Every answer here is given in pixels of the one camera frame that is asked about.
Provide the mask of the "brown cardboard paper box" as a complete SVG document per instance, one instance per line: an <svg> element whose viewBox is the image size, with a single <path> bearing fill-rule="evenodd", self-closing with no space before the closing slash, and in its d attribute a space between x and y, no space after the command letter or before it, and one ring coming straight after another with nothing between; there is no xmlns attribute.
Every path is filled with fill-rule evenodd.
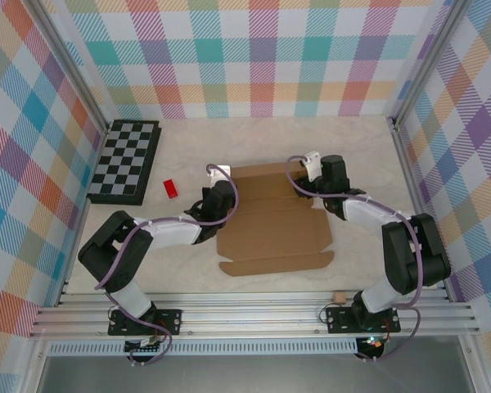
<svg viewBox="0 0 491 393"><path fill-rule="evenodd" d="M299 197L283 162L235 167L236 213L217 234L219 268L231 277L323 269L334 258L325 210Z"/></svg>

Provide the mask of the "aluminium side rail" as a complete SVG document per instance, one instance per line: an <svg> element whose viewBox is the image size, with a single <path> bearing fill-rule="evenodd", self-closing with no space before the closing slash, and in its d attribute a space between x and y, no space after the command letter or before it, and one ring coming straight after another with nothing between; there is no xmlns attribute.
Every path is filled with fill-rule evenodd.
<svg viewBox="0 0 491 393"><path fill-rule="evenodd" d="M65 260L65 263L63 264L61 276L59 277L57 282L58 286L56 287L56 294L54 295L53 307L57 307L59 305L61 295L65 293L65 290L68 286L70 276L72 274L72 270L74 267L74 262L78 255L79 245L87 221L90 205L91 205L91 201L87 198L84 203L83 211L79 217L79 221L77 223L77 228L74 235L73 243L70 248L70 253L67 259Z"/></svg>
<svg viewBox="0 0 491 393"><path fill-rule="evenodd" d="M399 163L402 168L403 176L407 184L408 192L412 202L413 209L416 214L426 213L426 205L422 199L422 194L414 178L414 173L408 159L408 153L403 145L400 132L398 131L394 121L391 118L387 119L390 134L399 158Z"/></svg>

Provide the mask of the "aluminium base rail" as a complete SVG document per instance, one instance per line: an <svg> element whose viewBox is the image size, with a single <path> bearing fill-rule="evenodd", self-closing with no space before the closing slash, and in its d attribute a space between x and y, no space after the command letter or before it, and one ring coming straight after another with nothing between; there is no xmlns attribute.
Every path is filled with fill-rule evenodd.
<svg viewBox="0 0 491 393"><path fill-rule="evenodd" d="M180 337L288 338L324 337L318 312L333 295L327 291L153 293L159 309L180 309ZM428 289L416 303L419 336L477 335L471 306L452 302L443 287ZM30 336L39 340L105 339L110 302L102 294L64 294L58 305L38 312Z"/></svg>

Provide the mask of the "aluminium frame post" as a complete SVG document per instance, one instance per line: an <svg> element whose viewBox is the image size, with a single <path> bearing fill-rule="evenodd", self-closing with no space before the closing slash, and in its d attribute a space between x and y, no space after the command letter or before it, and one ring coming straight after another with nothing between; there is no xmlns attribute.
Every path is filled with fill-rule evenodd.
<svg viewBox="0 0 491 393"><path fill-rule="evenodd" d="M47 13L42 0L21 0L26 11L29 13L34 23L37 25L42 36L47 41L53 56L61 66L63 72L70 80L78 97L82 101L86 111L93 118L95 125L104 133L108 133L108 124L105 116L101 113L100 107L93 97L90 89L86 85L83 76L80 74L73 57L70 54L65 41L58 33L57 28Z"/></svg>
<svg viewBox="0 0 491 393"><path fill-rule="evenodd" d="M384 109L392 129L399 129L411 112L471 3L433 0L430 4Z"/></svg>

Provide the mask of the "black and grey chessboard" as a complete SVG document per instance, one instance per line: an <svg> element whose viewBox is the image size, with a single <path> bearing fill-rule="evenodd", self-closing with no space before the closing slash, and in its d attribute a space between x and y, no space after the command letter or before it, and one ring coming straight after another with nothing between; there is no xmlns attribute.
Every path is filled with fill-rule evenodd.
<svg viewBox="0 0 491 393"><path fill-rule="evenodd" d="M116 120L88 190L98 205L140 206L161 135L158 121Z"/></svg>

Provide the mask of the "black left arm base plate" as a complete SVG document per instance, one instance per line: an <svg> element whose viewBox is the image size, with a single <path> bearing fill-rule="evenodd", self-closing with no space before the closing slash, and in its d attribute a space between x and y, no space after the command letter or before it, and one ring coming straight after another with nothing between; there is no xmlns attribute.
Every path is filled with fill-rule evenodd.
<svg viewBox="0 0 491 393"><path fill-rule="evenodd" d="M153 309L148 310L141 318L148 323L167 329L173 336L180 332L182 322L182 311L180 309ZM120 310L110 312L108 336L154 336L155 329L134 322L124 315Z"/></svg>

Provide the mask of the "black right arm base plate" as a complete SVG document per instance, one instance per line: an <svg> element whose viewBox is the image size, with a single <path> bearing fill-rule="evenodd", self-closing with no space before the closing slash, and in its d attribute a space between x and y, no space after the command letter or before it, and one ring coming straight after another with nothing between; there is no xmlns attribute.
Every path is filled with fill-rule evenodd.
<svg viewBox="0 0 491 393"><path fill-rule="evenodd" d="M339 333L392 333L400 332L401 326L396 309L386 309L376 314L358 318L351 307L326 308L327 330Z"/></svg>

